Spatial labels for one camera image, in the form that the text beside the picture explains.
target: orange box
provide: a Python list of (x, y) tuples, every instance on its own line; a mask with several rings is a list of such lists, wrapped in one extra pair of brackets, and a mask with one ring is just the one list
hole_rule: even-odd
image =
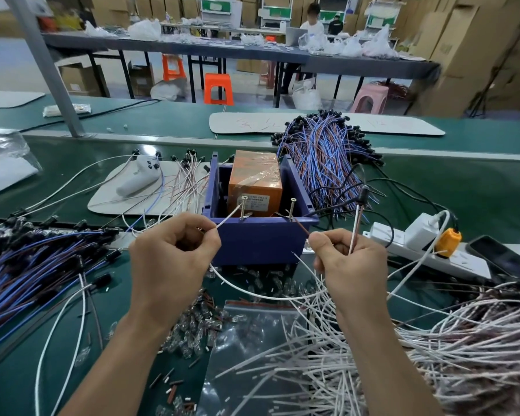
[(237, 207), (242, 196), (247, 196), (246, 212), (252, 212), (253, 217), (270, 217), (279, 211), (282, 193), (283, 185), (275, 153), (237, 150), (229, 179), (228, 213)]

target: power strip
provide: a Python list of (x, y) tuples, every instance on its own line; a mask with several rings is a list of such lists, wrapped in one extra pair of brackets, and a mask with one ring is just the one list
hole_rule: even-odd
[[(365, 237), (373, 239), (378, 244), (387, 245), (391, 240), (391, 228), (381, 223), (374, 223), (370, 232), (364, 232)], [(393, 243), (387, 251), (393, 255), (404, 257), (412, 261), (422, 257), (423, 253), (409, 250), (403, 245), (404, 232), (395, 229)], [(491, 280), (491, 274), (487, 262), (467, 252), (455, 251), (448, 259), (430, 255), (424, 260), (424, 265), (435, 270), (468, 280), (483, 278)]]

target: white shirt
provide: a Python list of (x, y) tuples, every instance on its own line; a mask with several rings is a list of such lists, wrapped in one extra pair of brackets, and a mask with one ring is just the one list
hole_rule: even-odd
[(306, 29), (308, 31), (308, 35), (316, 35), (324, 33), (324, 25), (321, 21), (317, 21), (314, 26), (310, 25), (308, 21), (305, 21), (302, 25), (300, 25), (301, 29)]

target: hand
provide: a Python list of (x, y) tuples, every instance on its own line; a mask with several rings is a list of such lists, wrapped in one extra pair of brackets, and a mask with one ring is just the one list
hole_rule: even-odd
[(326, 276), (339, 319), (367, 310), (387, 313), (387, 251), (358, 235), (353, 252), (347, 255), (352, 235), (345, 229), (311, 233), (314, 268)]
[(158, 336), (166, 335), (197, 297), (220, 247), (215, 223), (191, 213), (171, 217), (141, 234), (129, 245), (133, 286), (128, 316)]

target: left hand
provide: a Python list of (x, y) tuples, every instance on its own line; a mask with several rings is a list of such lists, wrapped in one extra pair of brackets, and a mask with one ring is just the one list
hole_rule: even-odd
[(128, 317), (159, 337), (166, 335), (193, 303), (220, 247), (215, 223), (188, 212), (139, 235), (129, 245), (133, 286)]

